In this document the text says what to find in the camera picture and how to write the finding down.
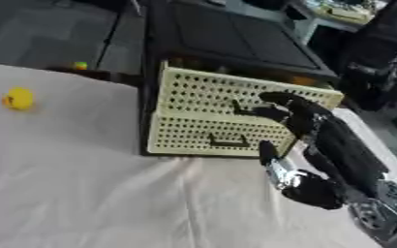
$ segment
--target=robotic hand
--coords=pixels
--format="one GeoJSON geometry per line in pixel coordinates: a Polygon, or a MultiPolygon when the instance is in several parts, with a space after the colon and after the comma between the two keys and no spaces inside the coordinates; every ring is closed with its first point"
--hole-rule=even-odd
{"type": "Polygon", "coordinates": [[[349,206],[354,222],[384,247],[397,247],[397,184],[386,181],[388,168],[351,128],[331,111],[285,92],[261,93],[267,107],[249,114],[284,124],[307,143],[304,157],[322,177],[286,170],[274,145],[260,142],[260,163],[271,183],[296,202],[324,209],[349,206]]]}

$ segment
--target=table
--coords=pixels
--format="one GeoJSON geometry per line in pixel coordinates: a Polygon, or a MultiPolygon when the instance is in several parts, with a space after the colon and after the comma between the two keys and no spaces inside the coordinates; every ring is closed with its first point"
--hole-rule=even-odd
{"type": "MultiPolygon", "coordinates": [[[[17,85],[37,105],[0,105],[0,247],[378,248],[345,209],[283,198],[258,161],[139,156],[133,87],[0,66],[0,95],[17,85]]],[[[390,151],[335,112],[397,180],[390,151]]],[[[284,165],[311,169],[300,149],[284,165]]]]}
{"type": "Polygon", "coordinates": [[[305,0],[290,0],[283,8],[283,11],[285,12],[287,8],[294,8],[306,17],[304,20],[295,22],[295,33],[298,34],[304,45],[308,45],[319,26],[354,33],[374,17],[373,15],[368,15],[363,19],[354,19],[330,15],[327,9],[309,6],[305,0]]]}

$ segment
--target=wrinkled cloth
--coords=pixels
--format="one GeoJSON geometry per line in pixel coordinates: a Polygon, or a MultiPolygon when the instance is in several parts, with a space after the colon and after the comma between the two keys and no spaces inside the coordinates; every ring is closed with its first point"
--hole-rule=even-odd
{"type": "MultiPolygon", "coordinates": [[[[0,66],[0,96],[34,91],[30,111],[0,103],[0,247],[379,247],[345,208],[290,201],[259,161],[138,155],[137,90],[0,66]]],[[[397,178],[397,159],[352,112],[337,114],[397,178]]],[[[286,167],[312,168],[297,145],[286,167]]]]}

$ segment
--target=perforated drawer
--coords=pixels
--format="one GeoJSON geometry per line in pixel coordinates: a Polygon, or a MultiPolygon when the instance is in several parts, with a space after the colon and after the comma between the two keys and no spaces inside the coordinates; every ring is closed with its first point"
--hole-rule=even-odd
{"type": "Polygon", "coordinates": [[[280,123],[265,118],[155,112],[147,150],[160,154],[257,157],[261,140],[271,140],[284,154],[293,135],[280,123]]]}
{"type": "Polygon", "coordinates": [[[294,93],[327,109],[334,109],[343,98],[332,89],[181,69],[164,62],[147,151],[258,157],[259,142],[270,140],[280,155],[285,155],[294,142],[285,126],[266,118],[234,114],[235,104],[244,110],[263,106],[259,93],[272,91],[294,93]]]}
{"type": "Polygon", "coordinates": [[[258,95],[266,91],[291,92],[327,109],[334,109],[343,99],[333,89],[174,68],[167,62],[162,68],[157,109],[233,115],[233,100],[251,109],[262,104],[258,95]]]}

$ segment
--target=office chair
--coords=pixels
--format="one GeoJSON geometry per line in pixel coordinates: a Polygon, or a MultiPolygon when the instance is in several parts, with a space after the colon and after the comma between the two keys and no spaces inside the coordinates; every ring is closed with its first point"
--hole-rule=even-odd
{"type": "Polygon", "coordinates": [[[392,0],[345,45],[337,86],[362,109],[397,101],[397,0],[392,0]]]}

